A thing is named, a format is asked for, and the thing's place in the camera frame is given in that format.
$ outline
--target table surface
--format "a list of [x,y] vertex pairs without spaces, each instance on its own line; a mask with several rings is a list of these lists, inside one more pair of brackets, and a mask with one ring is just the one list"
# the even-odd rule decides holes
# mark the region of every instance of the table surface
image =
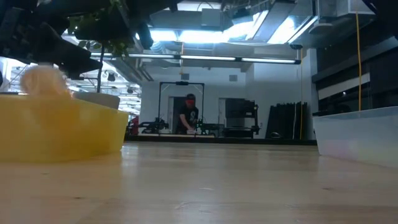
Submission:
[[0,164],[1,224],[398,222],[398,171],[313,146],[140,142],[61,164]]

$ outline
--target translucent plastic bin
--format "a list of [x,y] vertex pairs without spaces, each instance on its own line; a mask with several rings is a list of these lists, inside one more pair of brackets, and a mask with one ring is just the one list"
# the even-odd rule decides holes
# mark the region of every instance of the translucent plastic bin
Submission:
[[62,162],[119,151],[128,114],[66,97],[0,95],[0,161]]
[[313,119],[321,155],[398,167],[398,106]]

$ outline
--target wall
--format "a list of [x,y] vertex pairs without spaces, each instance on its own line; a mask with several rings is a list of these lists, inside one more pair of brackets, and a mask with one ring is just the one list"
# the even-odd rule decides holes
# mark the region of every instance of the wall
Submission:
[[[154,78],[154,82],[142,84],[142,99],[140,122],[153,121],[157,117],[159,102],[159,82],[177,82],[180,79],[180,68],[163,69],[148,67],[147,71]],[[218,122],[219,98],[245,98],[245,73],[238,68],[184,68],[184,73],[190,74],[189,82],[205,84],[204,117],[207,123]],[[229,75],[238,75],[237,82],[229,82]],[[197,108],[201,117],[201,86],[163,85],[160,114],[167,119],[169,97],[186,96],[193,93],[197,97]]]
[[[303,59],[303,101],[309,105],[308,114],[318,111],[317,92],[311,81],[316,67],[316,51],[310,49]],[[246,98],[259,105],[261,130],[255,138],[265,138],[270,107],[278,103],[297,103],[301,99],[301,65],[253,64],[246,73]],[[246,121],[246,126],[253,124],[251,120]],[[313,126],[312,118],[307,125]],[[307,136],[315,139],[311,128]]]

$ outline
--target yellow plastic tub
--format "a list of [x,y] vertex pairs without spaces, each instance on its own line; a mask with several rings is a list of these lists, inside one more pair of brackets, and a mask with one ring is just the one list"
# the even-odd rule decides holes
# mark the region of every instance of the yellow plastic tub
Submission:
[[119,151],[128,114],[67,97],[0,95],[0,161],[63,162]]

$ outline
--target black t-shirt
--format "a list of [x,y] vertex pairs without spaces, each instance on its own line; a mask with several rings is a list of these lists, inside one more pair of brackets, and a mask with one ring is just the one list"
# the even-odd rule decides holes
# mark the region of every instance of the black t-shirt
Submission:
[[[180,113],[185,115],[185,119],[187,120],[188,124],[193,127],[193,121],[198,119],[198,113],[199,110],[197,107],[193,107],[193,108],[188,108],[186,105],[182,106],[180,109]],[[178,125],[177,125],[177,129],[178,130],[187,130],[187,127],[184,126],[184,124],[182,123],[181,119],[178,117]]]

